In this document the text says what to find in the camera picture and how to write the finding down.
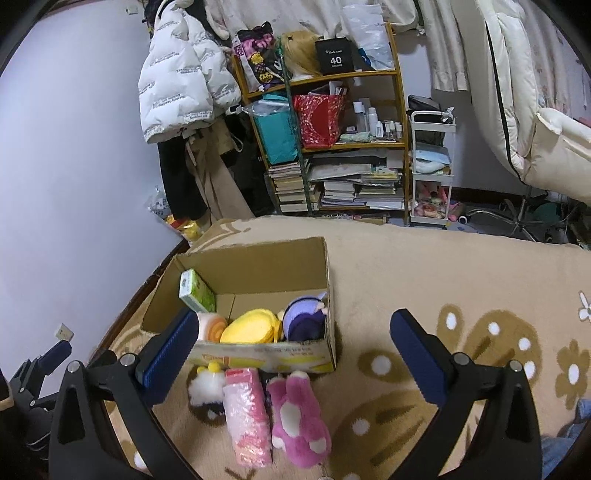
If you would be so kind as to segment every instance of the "mannequin head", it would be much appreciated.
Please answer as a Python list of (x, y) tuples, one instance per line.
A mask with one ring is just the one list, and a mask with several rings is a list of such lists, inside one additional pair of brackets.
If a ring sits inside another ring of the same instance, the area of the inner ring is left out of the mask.
[(319, 38), (319, 35), (307, 30), (287, 32), (281, 36), (285, 65), (294, 78), (322, 75), (315, 45)]

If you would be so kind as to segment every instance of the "blue denim fabric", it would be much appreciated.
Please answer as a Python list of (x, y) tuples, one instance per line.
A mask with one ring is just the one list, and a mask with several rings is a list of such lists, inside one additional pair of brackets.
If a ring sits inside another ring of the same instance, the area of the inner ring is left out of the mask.
[(546, 478), (573, 446), (574, 441), (591, 419), (591, 400), (579, 400), (574, 422), (562, 437), (542, 437), (542, 478)]

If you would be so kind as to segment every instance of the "pink plush toy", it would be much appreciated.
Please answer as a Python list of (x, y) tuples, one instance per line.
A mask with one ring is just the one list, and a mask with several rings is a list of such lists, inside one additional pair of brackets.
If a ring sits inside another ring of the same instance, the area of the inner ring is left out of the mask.
[(291, 463), (300, 468), (322, 462), (332, 443), (308, 375), (293, 372), (287, 379), (274, 378), (267, 391), (273, 407), (273, 446), (285, 450)]

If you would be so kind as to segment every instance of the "white puffer jacket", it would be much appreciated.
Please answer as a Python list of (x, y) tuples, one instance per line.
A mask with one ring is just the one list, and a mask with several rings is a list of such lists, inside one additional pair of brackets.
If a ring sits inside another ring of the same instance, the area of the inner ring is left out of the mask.
[(222, 49), (184, 10), (193, 0), (166, 1), (158, 9), (138, 82), (139, 114), (148, 143), (187, 138), (241, 99)]

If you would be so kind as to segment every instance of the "black box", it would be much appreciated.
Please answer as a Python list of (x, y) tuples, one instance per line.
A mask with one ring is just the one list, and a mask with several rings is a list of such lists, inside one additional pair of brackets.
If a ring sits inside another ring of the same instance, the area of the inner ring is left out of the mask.
[(351, 43), (348, 38), (331, 38), (316, 42), (316, 53), (322, 75), (354, 72)]

